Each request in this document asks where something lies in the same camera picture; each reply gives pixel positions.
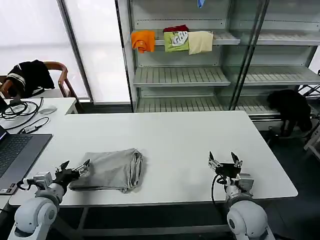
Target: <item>laptop keyboard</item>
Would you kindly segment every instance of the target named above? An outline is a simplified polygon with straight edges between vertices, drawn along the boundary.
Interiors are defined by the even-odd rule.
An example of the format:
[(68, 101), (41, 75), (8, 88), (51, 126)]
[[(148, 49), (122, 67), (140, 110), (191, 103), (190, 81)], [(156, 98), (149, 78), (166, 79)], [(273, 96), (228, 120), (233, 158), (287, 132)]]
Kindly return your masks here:
[(32, 136), (15, 135), (6, 146), (0, 149), (0, 178), (10, 167)]

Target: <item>laptop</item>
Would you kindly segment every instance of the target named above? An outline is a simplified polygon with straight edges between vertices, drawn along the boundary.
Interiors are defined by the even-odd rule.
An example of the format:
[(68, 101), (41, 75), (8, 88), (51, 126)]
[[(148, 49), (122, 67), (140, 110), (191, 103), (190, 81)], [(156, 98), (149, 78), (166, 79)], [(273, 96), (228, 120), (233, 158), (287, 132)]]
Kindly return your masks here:
[(50, 141), (51, 134), (9, 134), (0, 126), (0, 195), (12, 195)]

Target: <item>orange cloth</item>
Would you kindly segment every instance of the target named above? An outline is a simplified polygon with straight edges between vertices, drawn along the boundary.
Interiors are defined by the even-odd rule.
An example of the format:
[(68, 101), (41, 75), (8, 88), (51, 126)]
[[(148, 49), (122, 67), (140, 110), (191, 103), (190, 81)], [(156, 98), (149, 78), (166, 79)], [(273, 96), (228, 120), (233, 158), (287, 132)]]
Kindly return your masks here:
[(138, 48), (139, 53), (145, 51), (154, 52), (156, 45), (156, 34), (154, 31), (137, 31), (131, 34), (132, 48)]

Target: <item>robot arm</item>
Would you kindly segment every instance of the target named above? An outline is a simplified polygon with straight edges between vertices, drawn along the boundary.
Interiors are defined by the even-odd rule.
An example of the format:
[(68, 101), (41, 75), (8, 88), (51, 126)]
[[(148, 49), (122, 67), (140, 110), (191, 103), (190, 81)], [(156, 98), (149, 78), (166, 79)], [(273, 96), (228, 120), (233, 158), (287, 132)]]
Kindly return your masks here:
[(17, 183), (22, 190), (29, 190), (35, 185), (38, 190), (35, 197), (22, 204), (14, 216), (14, 225), (9, 240), (45, 240), (51, 224), (58, 214), (58, 206), (67, 192), (67, 186), (80, 176), (89, 173), (90, 160), (83, 165), (66, 169), (69, 161), (63, 163), (55, 172), (52, 180), (50, 172), (38, 173), (33, 178), (24, 178)]
[(230, 230), (237, 240), (275, 240), (265, 210), (253, 202), (250, 190), (254, 179), (249, 174), (241, 173), (243, 161), (233, 152), (231, 156), (233, 163), (220, 163), (210, 152), (208, 162), (210, 168), (220, 176), (218, 183), (224, 185)]

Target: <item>gray folded cloth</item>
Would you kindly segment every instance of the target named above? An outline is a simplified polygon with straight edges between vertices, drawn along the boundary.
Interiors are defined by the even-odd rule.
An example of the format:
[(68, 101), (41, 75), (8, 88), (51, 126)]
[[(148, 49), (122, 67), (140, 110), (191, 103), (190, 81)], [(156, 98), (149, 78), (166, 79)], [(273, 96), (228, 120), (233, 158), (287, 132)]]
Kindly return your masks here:
[(123, 193), (136, 188), (143, 162), (134, 148), (113, 152), (87, 152), (81, 164), (90, 159), (89, 175), (70, 183), (76, 191), (118, 189)]

